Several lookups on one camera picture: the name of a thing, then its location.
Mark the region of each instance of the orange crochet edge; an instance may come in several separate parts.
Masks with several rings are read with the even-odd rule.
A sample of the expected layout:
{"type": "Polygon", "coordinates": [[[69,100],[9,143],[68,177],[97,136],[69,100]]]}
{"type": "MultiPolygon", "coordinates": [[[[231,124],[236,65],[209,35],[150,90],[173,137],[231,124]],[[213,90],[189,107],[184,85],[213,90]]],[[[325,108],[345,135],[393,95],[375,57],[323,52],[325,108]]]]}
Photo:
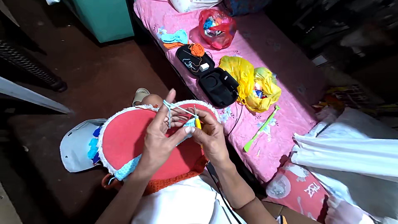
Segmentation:
{"type": "MultiPolygon", "coordinates": [[[[144,191],[143,196],[146,195],[150,195],[152,193],[158,192],[159,190],[168,187],[172,184],[175,184],[177,182],[189,179],[191,177],[195,177],[198,176],[199,174],[203,173],[203,171],[205,170],[205,167],[208,163],[208,159],[202,155],[195,163],[195,166],[193,167],[193,170],[188,172],[188,173],[184,173],[181,174],[179,176],[176,176],[174,178],[170,178],[170,179],[166,179],[166,180],[152,180],[148,183],[148,185],[146,186],[146,189],[144,191]]],[[[101,185],[103,188],[110,190],[112,188],[115,188],[116,190],[120,190],[120,188],[123,185],[122,181],[119,181],[117,179],[113,180],[113,182],[108,185],[107,182],[109,181],[111,174],[107,174],[101,182],[101,185]]]]}
{"type": "Polygon", "coordinates": [[[175,47],[180,47],[180,46],[184,46],[185,44],[180,43],[180,42],[173,42],[173,43],[163,43],[163,46],[165,46],[165,48],[167,49],[173,49],[175,47]]]}
{"type": "Polygon", "coordinates": [[[191,43],[188,47],[193,56],[202,57],[205,55],[205,48],[199,43],[191,43]]]}
{"type": "Polygon", "coordinates": [[[152,181],[150,181],[144,191],[143,196],[158,192],[159,190],[161,190],[165,187],[168,187],[172,184],[189,179],[191,177],[195,177],[195,176],[203,173],[207,163],[208,163],[208,159],[203,155],[196,161],[195,166],[193,167],[193,170],[188,173],[184,173],[182,175],[179,175],[174,178],[167,179],[167,180],[152,180],[152,181]]]}

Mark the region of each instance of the bed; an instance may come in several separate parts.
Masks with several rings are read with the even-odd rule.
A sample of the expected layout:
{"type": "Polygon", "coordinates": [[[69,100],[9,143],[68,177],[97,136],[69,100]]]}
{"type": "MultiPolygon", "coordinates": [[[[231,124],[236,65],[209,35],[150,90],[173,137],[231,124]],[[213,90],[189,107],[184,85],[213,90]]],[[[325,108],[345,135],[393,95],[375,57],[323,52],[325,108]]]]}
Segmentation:
{"type": "MultiPolygon", "coordinates": [[[[158,41],[187,87],[198,99],[210,102],[197,85],[197,80],[176,57],[177,48],[168,50],[158,39],[159,28],[167,30],[167,33],[184,29],[190,42],[200,42],[205,46],[199,38],[197,27],[200,10],[179,13],[167,0],[136,0],[133,7],[143,26],[158,41]]],[[[207,50],[216,67],[224,55],[243,57],[255,68],[267,67],[276,73],[278,86],[282,89],[282,95],[277,102],[281,110],[247,153],[243,151],[243,146],[266,121],[273,107],[263,113],[253,113],[237,103],[218,109],[226,135],[236,124],[228,141],[245,166],[265,186],[277,172],[281,158],[290,153],[294,144],[293,134],[306,134],[317,123],[309,105],[322,97],[325,79],[321,71],[263,12],[234,19],[237,32],[231,46],[218,51],[207,50]]]]}

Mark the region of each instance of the leg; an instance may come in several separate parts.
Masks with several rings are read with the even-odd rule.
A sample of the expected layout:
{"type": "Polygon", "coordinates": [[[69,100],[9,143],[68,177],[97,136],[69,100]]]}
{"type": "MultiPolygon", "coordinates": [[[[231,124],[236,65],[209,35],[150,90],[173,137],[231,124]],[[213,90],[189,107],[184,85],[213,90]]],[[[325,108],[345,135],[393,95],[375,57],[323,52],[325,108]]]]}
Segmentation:
{"type": "Polygon", "coordinates": [[[149,105],[149,104],[151,104],[154,107],[156,107],[157,105],[157,108],[160,108],[163,105],[163,99],[156,94],[149,94],[148,96],[144,97],[141,102],[139,101],[135,102],[136,106],[149,105]]]}

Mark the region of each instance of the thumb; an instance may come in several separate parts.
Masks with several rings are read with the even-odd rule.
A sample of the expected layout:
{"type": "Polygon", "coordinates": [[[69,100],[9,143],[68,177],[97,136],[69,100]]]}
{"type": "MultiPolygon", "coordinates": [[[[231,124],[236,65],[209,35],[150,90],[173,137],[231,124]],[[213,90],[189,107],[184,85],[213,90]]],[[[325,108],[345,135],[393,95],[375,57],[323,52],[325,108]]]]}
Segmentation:
{"type": "Polygon", "coordinates": [[[182,127],[178,129],[172,136],[170,136],[168,139],[170,140],[170,143],[175,147],[178,143],[180,143],[184,138],[189,134],[189,132],[186,130],[187,127],[182,127]]]}
{"type": "Polygon", "coordinates": [[[191,127],[190,132],[192,134],[192,136],[199,142],[201,143],[205,143],[208,141],[209,137],[204,131],[202,131],[199,128],[196,127],[191,127]]]}

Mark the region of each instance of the white sandal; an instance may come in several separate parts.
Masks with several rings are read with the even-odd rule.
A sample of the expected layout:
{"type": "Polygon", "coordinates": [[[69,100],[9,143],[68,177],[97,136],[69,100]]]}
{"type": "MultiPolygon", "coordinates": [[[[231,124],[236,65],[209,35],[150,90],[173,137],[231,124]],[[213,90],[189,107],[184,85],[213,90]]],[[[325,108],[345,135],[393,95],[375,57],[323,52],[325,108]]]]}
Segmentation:
{"type": "Polygon", "coordinates": [[[139,88],[135,92],[134,100],[133,100],[133,106],[135,106],[135,102],[139,101],[142,102],[144,97],[148,96],[150,93],[147,89],[145,88],[139,88]]]}

